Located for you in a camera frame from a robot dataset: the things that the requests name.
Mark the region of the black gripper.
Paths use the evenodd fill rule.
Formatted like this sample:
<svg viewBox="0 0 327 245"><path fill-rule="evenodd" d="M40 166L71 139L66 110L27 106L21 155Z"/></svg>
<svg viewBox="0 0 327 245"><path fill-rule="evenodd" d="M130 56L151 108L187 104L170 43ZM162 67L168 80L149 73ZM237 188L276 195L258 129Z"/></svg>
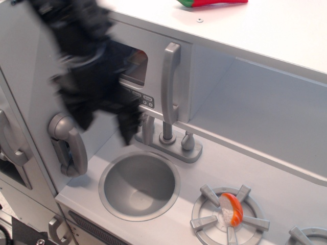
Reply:
<svg viewBox="0 0 327 245"><path fill-rule="evenodd" d="M61 44L59 54L67 72L53 78L67 111L87 131L94 112L118 114L119 130L125 145L138 132L141 112L136 98L119 83L135 49L115 41L89 44Z"/></svg>

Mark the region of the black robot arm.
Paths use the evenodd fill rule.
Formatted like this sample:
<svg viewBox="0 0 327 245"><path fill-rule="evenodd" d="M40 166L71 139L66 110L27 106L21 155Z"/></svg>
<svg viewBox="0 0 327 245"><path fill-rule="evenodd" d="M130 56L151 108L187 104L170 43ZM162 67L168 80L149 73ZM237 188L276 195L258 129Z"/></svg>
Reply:
<svg viewBox="0 0 327 245"><path fill-rule="evenodd" d="M137 133L141 112L136 96L119 82L131 48L108 35L108 10L96 1L29 1L52 34L66 73L53 81L77 124L87 130L98 110L113 113L125 144Z"/></svg>

